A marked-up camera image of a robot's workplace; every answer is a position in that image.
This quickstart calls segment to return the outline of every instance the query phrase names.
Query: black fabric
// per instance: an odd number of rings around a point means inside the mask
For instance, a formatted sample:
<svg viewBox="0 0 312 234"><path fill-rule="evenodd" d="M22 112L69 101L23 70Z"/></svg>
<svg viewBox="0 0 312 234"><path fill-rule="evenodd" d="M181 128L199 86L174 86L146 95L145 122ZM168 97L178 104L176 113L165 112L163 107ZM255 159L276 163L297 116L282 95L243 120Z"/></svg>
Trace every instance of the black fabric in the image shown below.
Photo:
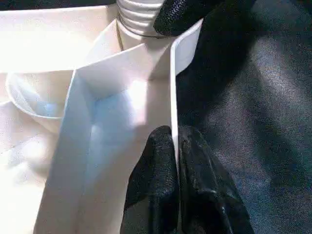
<svg viewBox="0 0 312 234"><path fill-rule="evenodd" d="M135 166L126 195L121 234L176 233L179 186L168 126L154 130Z"/></svg>
<svg viewBox="0 0 312 234"><path fill-rule="evenodd" d="M232 4L206 16L176 78L179 124L203 134L256 234L311 234L311 15L290 0Z"/></svg>
<svg viewBox="0 0 312 234"><path fill-rule="evenodd" d="M116 3L116 0L2 0L0 1L0 10L49 9L109 5L113 3Z"/></svg>
<svg viewBox="0 0 312 234"><path fill-rule="evenodd" d="M235 184L201 133L179 128L182 230L186 234L253 234Z"/></svg>
<svg viewBox="0 0 312 234"><path fill-rule="evenodd" d="M177 36L207 15L222 0L165 0L155 20L155 30Z"/></svg>

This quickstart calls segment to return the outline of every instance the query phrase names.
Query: gloved finger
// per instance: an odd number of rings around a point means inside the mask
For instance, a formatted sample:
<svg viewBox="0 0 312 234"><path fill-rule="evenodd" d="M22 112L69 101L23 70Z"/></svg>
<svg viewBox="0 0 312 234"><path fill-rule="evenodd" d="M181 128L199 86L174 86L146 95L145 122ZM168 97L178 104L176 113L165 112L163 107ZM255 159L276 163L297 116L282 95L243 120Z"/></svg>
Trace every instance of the gloved finger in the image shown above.
<svg viewBox="0 0 312 234"><path fill-rule="evenodd" d="M182 230L187 234L254 234L230 174L193 127L179 128Z"/></svg>
<svg viewBox="0 0 312 234"><path fill-rule="evenodd" d="M154 22L164 36L178 36L223 0L165 0Z"/></svg>
<svg viewBox="0 0 312 234"><path fill-rule="evenodd" d="M155 129L129 178L121 234L176 233L179 185L168 126Z"/></svg>

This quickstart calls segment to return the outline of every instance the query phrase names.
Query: white plastic bowl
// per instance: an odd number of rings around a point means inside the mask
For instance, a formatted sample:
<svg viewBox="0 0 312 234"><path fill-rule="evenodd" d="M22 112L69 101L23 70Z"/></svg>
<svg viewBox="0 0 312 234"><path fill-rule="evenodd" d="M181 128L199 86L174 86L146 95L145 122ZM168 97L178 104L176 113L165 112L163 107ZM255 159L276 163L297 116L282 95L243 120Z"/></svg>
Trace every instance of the white plastic bowl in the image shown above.
<svg viewBox="0 0 312 234"><path fill-rule="evenodd" d="M21 111L58 133L72 72L10 73L6 90Z"/></svg>

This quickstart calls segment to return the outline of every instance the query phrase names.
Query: dark gray fabric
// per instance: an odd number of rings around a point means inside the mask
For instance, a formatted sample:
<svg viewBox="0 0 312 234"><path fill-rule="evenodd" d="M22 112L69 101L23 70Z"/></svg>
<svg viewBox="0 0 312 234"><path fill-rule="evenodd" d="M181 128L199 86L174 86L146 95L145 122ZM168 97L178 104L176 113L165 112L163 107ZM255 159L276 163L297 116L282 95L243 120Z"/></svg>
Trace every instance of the dark gray fabric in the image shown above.
<svg viewBox="0 0 312 234"><path fill-rule="evenodd" d="M48 9L109 5L113 3L116 3L116 0L1 0L0 10Z"/></svg>
<svg viewBox="0 0 312 234"><path fill-rule="evenodd" d="M310 234L311 15L290 0L231 9L205 18L177 76L179 124L196 127L230 172L256 234Z"/></svg>

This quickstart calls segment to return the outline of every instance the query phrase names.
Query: white plastic part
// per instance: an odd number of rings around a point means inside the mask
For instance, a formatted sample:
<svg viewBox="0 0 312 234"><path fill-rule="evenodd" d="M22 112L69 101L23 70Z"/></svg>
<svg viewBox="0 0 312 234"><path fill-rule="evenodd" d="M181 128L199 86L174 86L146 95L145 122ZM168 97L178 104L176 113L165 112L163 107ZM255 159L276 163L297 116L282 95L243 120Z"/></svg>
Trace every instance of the white plastic part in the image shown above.
<svg viewBox="0 0 312 234"><path fill-rule="evenodd" d="M6 90L12 102L52 133L58 133L72 71L11 73Z"/></svg>
<svg viewBox="0 0 312 234"><path fill-rule="evenodd" d="M156 37L154 22L164 0L117 0L120 21L138 35Z"/></svg>
<svg viewBox="0 0 312 234"><path fill-rule="evenodd" d="M105 51L93 53L106 35L114 37L118 22L99 36L87 59L95 63L74 71L36 234L119 233L129 175L149 134L171 126L178 151L175 79L194 57L200 23L175 41L164 75L159 63L169 59L170 40L120 52L116 45L115 54L101 58Z"/></svg>
<svg viewBox="0 0 312 234"><path fill-rule="evenodd" d="M0 113L0 233L30 234L57 138L12 102Z"/></svg>
<svg viewBox="0 0 312 234"><path fill-rule="evenodd" d="M6 73L0 73L0 104L9 101L9 96L5 89Z"/></svg>
<svg viewBox="0 0 312 234"><path fill-rule="evenodd" d="M0 12L0 72L74 70L117 5Z"/></svg>

